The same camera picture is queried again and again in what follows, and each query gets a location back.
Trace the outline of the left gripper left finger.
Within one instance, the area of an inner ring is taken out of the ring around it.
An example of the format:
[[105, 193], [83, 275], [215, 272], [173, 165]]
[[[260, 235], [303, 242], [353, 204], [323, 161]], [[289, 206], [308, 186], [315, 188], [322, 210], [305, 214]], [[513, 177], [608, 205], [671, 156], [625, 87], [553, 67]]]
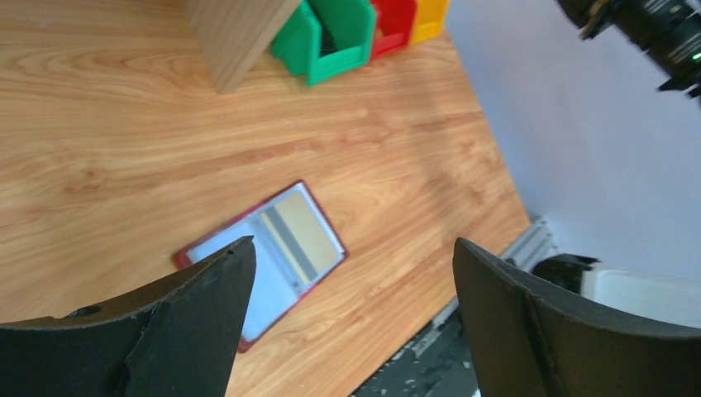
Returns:
[[1, 326], [4, 396], [223, 396], [255, 278], [242, 237], [62, 318]]

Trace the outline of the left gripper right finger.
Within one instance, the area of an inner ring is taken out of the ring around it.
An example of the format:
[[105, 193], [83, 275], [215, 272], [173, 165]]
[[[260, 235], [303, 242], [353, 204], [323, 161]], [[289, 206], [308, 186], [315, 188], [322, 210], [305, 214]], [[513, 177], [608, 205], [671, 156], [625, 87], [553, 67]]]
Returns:
[[699, 395], [697, 328], [596, 303], [464, 238], [452, 269], [482, 395]]

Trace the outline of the red leather card holder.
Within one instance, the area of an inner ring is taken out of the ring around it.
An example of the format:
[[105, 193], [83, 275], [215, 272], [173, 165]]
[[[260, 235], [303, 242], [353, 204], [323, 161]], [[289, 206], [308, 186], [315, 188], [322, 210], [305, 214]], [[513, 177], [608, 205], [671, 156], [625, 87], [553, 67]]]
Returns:
[[[261, 202], [236, 215], [208, 234], [176, 251], [172, 256], [173, 263], [180, 269], [193, 265], [220, 250], [227, 244], [241, 238], [252, 237], [255, 246], [255, 281], [253, 284], [245, 321], [239, 342], [239, 352], [246, 352], [260, 340], [283, 316], [285, 316], [299, 301], [306, 297], [315, 286], [324, 280], [338, 265], [326, 274], [309, 289], [303, 289], [297, 283], [292, 274], [291, 267], [284, 261], [278, 246], [272, 241], [272, 237], [261, 224], [259, 213], [262, 207], [274, 197], [297, 183], [304, 183], [311, 193], [308, 185], [301, 179], [265, 198]], [[338, 236], [342, 246], [346, 249], [346, 258], [349, 252], [342, 242], [338, 232], [330, 222], [316, 197], [317, 205], [327, 217], [328, 222]]]

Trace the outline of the gold striped card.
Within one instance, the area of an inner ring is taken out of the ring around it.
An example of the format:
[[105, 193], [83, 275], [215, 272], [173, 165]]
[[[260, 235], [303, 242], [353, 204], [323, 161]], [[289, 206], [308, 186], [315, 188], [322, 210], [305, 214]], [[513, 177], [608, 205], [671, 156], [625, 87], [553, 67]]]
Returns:
[[303, 289], [346, 258], [346, 249], [304, 183], [274, 197], [259, 218]]

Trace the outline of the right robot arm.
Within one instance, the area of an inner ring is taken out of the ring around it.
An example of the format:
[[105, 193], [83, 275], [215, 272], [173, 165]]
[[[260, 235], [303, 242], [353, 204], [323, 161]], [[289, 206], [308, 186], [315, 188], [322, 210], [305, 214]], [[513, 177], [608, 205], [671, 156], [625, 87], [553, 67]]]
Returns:
[[[561, 10], [591, 40], [615, 26], [668, 79], [658, 91], [700, 97], [700, 9], [688, 1], [561, 1]], [[700, 284], [617, 270], [596, 258], [559, 254], [537, 263], [534, 276], [599, 304], [644, 318], [700, 326]]]

